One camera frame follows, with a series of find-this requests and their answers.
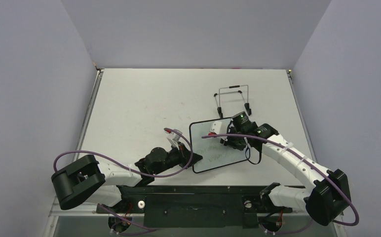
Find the black framed whiteboard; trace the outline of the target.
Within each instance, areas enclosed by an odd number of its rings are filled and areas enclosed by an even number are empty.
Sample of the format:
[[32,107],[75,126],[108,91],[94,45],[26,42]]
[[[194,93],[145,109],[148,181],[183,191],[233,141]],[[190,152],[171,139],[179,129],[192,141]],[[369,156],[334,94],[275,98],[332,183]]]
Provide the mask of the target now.
[[211,123],[217,120],[223,122],[223,133],[226,133],[228,125],[231,125],[230,117],[197,121],[189,125],[193,151],[203,156],[202,160],[192,166],[192,170],[196,174],[246,161],[244,151],[224,146],[220,137],[203,138],[203,136],[209,135]]

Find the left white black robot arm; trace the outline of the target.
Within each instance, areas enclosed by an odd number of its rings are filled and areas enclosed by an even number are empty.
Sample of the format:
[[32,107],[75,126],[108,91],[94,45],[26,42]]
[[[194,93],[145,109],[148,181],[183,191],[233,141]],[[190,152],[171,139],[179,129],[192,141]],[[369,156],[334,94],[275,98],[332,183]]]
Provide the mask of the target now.
[[91,202],[123,212],[129,200],[121,194],[120,186],[143,187],[175,166],[187,169],[203,159],[202,155],[192,153],[181,142],[172,146],[170,151],[154,148],[144,158],[125,168],[114,161],[99,162],[96,156],[96,152],[87,152],[78,160],[56,169],[51,176],[62,210]]

